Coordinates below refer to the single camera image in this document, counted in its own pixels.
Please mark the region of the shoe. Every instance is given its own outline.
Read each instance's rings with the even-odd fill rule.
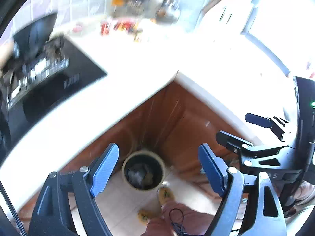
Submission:
[[[158,201],[161,206],[169,200],[175,200],[173,191],[168,187],[161,187],[157,193]]]
[[[141,209],[138,211],[137,217],[140,223],[147,225],[147,223],[149,222],[149,219],[154,218],[155,215],[149,211]]]

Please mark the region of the person's leg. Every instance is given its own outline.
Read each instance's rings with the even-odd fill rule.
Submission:
[[[153,216],[145,210],[138,212],[139,221],[147,224],[146,231],[141,236],[173,236],[171,226],[166,224],[162,218],[154,218]]]
[[[171,222],[183,224],[185,232],[188,234],[204,235],[214,218],[213,215],[199,213],[184,204],[177,203],[173,192],[168,187],[159,190],[158,198],[162,205],[162,215],[166,224],[171,225]]]

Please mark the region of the kitchen counter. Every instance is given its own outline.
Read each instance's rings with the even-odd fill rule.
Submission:
[[[0,169],[0,180],[19,210],[58,171],[103,132],[175,80],[255,145],[278,141],[268,129],[245,122],[252,112],[283,117],[275,91],[283,81],[262,77],[270,62],[255,59],[247,40],[209,42],[187,34],[162,42],[133,43],[123,37],[67,37],[108,76],[67,99],[39,121],[15,146]],[[1,197],[0,205],[9,210]]]

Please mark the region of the black glass cooktop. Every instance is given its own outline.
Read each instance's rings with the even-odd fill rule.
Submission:
[[[10,109],[2,105],[0,164],[18,141],[49,111],[107,75],[65,38],[62,51],[69,59],[66,69],[42,81]]]

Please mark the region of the tiled wall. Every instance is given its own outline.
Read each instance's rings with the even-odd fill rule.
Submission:
[[[0,44],[32,20],[58,9],[56,25],[87,16],[104,14],[111,0],[27,0],[16,13],[0,39]]]

